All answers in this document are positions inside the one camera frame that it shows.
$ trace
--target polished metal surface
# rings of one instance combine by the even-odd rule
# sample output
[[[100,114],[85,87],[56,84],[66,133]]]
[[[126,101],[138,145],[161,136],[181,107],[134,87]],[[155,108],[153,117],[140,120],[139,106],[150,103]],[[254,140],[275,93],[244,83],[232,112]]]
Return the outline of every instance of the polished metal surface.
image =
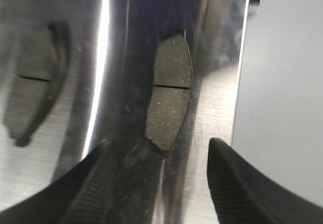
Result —
[[[56,20],[71,34],[66,81],[30,144],[14,146],[0,121],[0,209],[111,140],[116,223],[214,223],[207,146],[211,137],[231,140],[248,0],[0,1],[2,116],[23,35]],[[192,59],[192,95],[176,141],[163,152],[145,137],[146,113],[158,44],[178,32]]]

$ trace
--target black rubber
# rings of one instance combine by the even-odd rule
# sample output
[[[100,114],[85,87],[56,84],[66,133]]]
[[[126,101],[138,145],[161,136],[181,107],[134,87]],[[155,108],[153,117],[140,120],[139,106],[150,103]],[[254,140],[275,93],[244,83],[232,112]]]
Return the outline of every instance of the black rubber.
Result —
[[[322,224],[323,209],[276,184],[221,139],[211,139],[207,179],[220,224]]]
[[[62,178],[0,212],[0,223],[108,223],[115,169],[113,156],[110,144],[99,145]]]

